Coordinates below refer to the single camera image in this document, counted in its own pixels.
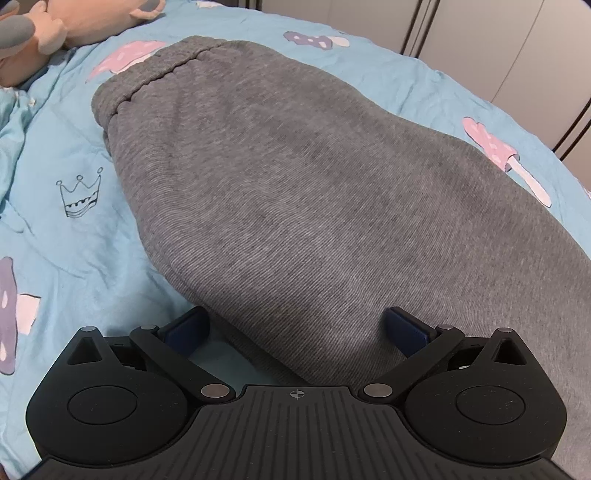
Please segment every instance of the crown print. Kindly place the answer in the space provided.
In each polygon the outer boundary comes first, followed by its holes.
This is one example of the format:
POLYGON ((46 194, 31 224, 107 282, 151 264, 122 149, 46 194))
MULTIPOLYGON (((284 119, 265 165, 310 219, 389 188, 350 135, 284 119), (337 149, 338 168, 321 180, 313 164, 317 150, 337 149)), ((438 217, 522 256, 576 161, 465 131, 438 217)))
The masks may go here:
POLYGON ((80 218, 96 205, 99 199, 100 173, 102 171, 103 167, 96 171, 98 176, 90 185, 84 182, 82 175, 78 175, 76 177, 77 183, 71 190, 64 186, 61 180, 56 182, 56 185, 60 188, 61 200, 64 203, 64 211, 67 217, 80 218))

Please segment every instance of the light blue bedsheet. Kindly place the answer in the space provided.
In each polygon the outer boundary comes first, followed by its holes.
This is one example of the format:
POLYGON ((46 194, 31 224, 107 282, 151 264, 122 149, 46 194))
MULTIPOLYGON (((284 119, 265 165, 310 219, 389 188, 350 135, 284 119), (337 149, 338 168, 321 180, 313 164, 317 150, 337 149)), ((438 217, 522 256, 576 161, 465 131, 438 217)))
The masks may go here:
MULTIPOLYGON (((38 300, 30 333, 18 335, 15 372, 0 374, 0 462, 13 479, 38 462, 25 427, 28 400, 79 327, 126 335, 190 308, 148 262, 90 110, 112 70, 163 44, 190 35, 261 43, 340 77, 396 115, 468 142, 463 119, 470 117, 517 150, 550 197, 550 214, 591 256, 589 195, 535 136, 490 103, 422 62, 363 38, 256 11, 210 7, 168 0, 165 16, 152 24, 55 55, 27 92, 0 90, 0 260, 10 257, 14 271, 0 272, 0 282, 14 273, 18 294, 29 295, 17 316, 34 315, 31 305, 38 300), (132 52, 127 59, 126 51, 132 52)), ((528 189, 514 170, 508 174, 528 189)), ((17 324, 1 313, 0 321, 17 324)), ((5 350, 4 356, 11 354, 5 350)), ((271 381, 216 335, 194 360, 237 390, 271 381)))

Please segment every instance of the stuffed animal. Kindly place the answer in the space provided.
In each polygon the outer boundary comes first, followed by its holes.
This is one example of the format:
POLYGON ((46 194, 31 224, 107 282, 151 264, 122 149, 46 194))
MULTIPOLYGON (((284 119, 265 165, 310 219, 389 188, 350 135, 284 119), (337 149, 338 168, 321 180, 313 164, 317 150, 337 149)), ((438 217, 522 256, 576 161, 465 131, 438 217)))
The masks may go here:
POLYGON ((15 15, 18 3, 14 3, 17 5, 12 6, 8 16, 0 17, 0 86, 3 87, 17 86, 42 69, 62 47, 67 34, 63 22, 47 12, 44 0, 24 15, 15 15))
POLYGON ((20 52, 35 34, 33 22, 17 15, 19 7, 11 0, 0 9, 0 61, 20 52))
POLYGON ((64 22, 66 47, 80 47, 154 20, 166 0, 49 0, 48 12, 64 22))

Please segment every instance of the ribbed plastic surface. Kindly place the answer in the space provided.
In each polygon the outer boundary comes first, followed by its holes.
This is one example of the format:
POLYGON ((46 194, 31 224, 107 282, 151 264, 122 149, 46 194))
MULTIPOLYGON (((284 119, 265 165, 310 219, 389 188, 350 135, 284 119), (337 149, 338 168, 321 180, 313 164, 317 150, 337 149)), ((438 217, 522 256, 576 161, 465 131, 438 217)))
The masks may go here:
POLYGON ((542 460, 511 469, 465 466, 426 449, 396 411, 345 387, 248 387, 204 407, 167 450, 134 465, 87 469, 49 459, 30 480, 567 480, 542 460))

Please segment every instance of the white wardrobe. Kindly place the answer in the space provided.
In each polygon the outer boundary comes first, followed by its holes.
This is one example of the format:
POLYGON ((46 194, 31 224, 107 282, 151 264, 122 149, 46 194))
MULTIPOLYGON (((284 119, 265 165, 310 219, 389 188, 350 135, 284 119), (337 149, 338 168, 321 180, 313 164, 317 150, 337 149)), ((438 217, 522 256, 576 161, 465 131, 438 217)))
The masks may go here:
POLYGON ((583 0, 264 0, 418 57, 509 113, 591 189, 591 7, 583 0))

